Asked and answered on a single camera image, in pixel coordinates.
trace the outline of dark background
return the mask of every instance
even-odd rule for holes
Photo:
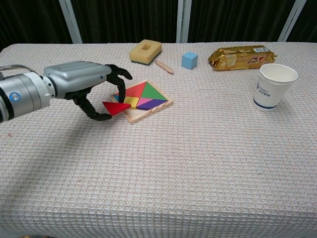
[[[295,0],[192,0],[188,42],[277,41]],[[72,0],[83,43],[176,42],[178,0]],[[317,1],[307,0],[288,41],[317,42]],[[58,0],[1,0],[0,51],[71,38]]]

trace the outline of orange triangle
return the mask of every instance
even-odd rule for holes
[[[143,89],[146,85],[146,82],[144,83],[140,83],[138,85],[135,85],[131,88],[127,88],[125,90],[125,96],[126,97],[133,97],[133,98],[140,98],[142,93],[143,93]]]
[[[128,103],[103,102],[103,104],[111,116],[114,116],[131,107],[131,104]]]

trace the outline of biscuit package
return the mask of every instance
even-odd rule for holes
[[[262,45],[219,48],[208,58],[216,71],[260,68],[277,57]]]

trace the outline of wooden tangram board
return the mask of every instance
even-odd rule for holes
[[[119,92],[110,96],[115,103],[118,98]],[[130,124],[133,124],[171,106],[173,101],[152,82],[146,80],[126,88],[124,103],[131,104],[131,108],[122,113]]]

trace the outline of light blue block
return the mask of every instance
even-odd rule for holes
[[[193,52],[187,52],[182,57],[182,67],[193,69],[197,66],[198,55]]]

